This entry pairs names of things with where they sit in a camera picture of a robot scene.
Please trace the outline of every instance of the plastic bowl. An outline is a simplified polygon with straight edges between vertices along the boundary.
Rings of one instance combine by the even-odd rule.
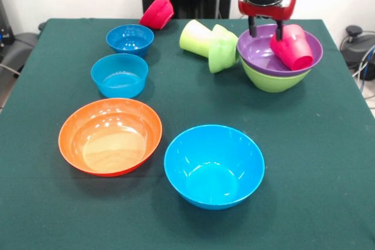
[[[126,174],[142,165],[162,136],[158,114],[129,99],[85,105],[63,124],[59,148],[75,168],[97,176]]]
[[[170,0],[154,0],[139,23],[152,29],[162,29],[174,14]]]
[[[108,32],[106,40],[116,53],[144,57],[154,41],[154,33],[145,26],[124,25]]]
[[[107,98],[133,98],[145,88],[148,66],[131,54],[112,54],[97,61],[91,78]]]
[[[266,74],[260,73],[249,67],[244,60],[241,58],[242,66],[250,78],[250,80],[257,86],[259,89],[270,92],[270,93],[279,93],[283,92],[289,88],[292,88],[294,85],[299,83],[302,79],[304,79],[309,70],[299,74],[297,76],[288,76],[288,77],[278,77],[278,76],[268,76]]]
[[[269,76],[297,76],[315,67],[323,57],[323,47],[319,40],[305,31],[306,40],[310,45],[312,65],[301,70],[290,70],[271,50],[271,37],[275,34],[276,25],[260,25],[257,37],[251,37],[246,30],[238,39],[237,50],[248,66]]]
[[[171,185],[188,202],[222,210],[242,202],[258,188],[264,160],[258,146],[242,132],[202,125],[172,141],[164,169]]]

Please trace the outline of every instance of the green cup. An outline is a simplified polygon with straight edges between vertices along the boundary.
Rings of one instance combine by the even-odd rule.
[[[212,29],[212,41],[209,51],[209,68],[211,73],[229,69],[237,63],[238,37],[220,25]]]
[[[306,71],[305,73],[299,74],[297,76],[288,77],[268,76],[249,67],[242,58],[241,62],[247,76],[255,84],[255,86],[263,91],[270,93],[279,93],[292,88],[302,79],[304,79],[310,72]]]
[[[211,40],[212,31],[197,20],[191,20],[182,30],[180,47],[208,58]]]
[[[180,47],[192,53],[207,57],[211,73],[218,73],[237,63],[238,37],[220,25],[213,30],[191,20],[181,33]]]

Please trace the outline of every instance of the gray floor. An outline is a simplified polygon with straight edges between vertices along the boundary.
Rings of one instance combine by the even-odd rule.
[[[0,112],[5,106],[6,101],[8,100],[14,85],[17,82],[17,78],[11,76],[0,86]]]

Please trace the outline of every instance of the blue bowl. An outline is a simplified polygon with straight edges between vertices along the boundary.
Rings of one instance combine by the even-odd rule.
[[[132,54],[112,54],[97,61],[91,78],[107,98],[133,98],[145,88],[148,66]]]
[[[124,25],[108,32],[106,40],[110,48],[116,53],[128,53],[144,57],[154,41],[154,33],[145,26]]]
[[[197,126],[178,135],[164,158],[166,176],[191,204],[227,209],[245,200],[260,185],[264,160],[245,134],[222,125]]]

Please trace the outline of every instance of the pink cup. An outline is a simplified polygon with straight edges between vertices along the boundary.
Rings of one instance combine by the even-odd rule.
[[[276,56],[291,70],[302,70],[313,62],[312,51],[306,40],[306,34],[299,25],[284,26],[281,41],[271,38],[271,49]]]
[[[152,29],[162,29],[174,14],[171,0],[154,0],[139,23]]]

